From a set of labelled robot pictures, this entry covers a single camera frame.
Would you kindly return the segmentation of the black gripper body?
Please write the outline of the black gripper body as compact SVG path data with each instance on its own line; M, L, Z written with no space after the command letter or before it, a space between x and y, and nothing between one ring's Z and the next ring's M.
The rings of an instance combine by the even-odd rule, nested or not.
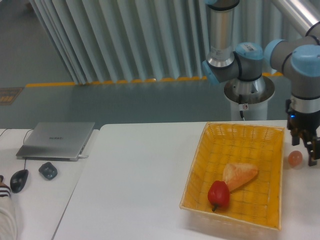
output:
M317 136L317 128L320 126L320 111L300 112L294 109L294 100L285 101L285 112L287 113L287 129L290 134L299 135L303 140L304 146Z

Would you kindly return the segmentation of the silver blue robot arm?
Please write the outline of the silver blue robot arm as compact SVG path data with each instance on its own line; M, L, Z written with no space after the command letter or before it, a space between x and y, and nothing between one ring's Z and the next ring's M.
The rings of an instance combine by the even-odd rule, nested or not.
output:
M300 33L295 41L272 40L265 48L242 42L232 48L237 0L208 0L210 50L202 69L213 84L225 83L234 121L265 120L275 92L273 82L262 75L263 62L291 82L285 102L287 128L292 145L303 143L308 165L320 159L320 12L307 0L275 0L273 4Z

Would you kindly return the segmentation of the white striped sleeve forearm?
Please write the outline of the white striped sleeve forearm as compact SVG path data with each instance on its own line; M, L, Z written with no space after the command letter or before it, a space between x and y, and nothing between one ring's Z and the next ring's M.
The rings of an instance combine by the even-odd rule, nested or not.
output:
M0 183L0 239L16 240L18 235L18 226L15 215L15 207L11 199L11 190Z

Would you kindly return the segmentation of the person's hand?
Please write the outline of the person's hand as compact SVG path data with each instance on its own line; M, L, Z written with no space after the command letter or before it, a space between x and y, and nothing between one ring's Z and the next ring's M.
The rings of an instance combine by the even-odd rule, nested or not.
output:
M3 180L4 180L4 177L2 175L0 175L0 186L1 187L6 186L6 184L3 183Z

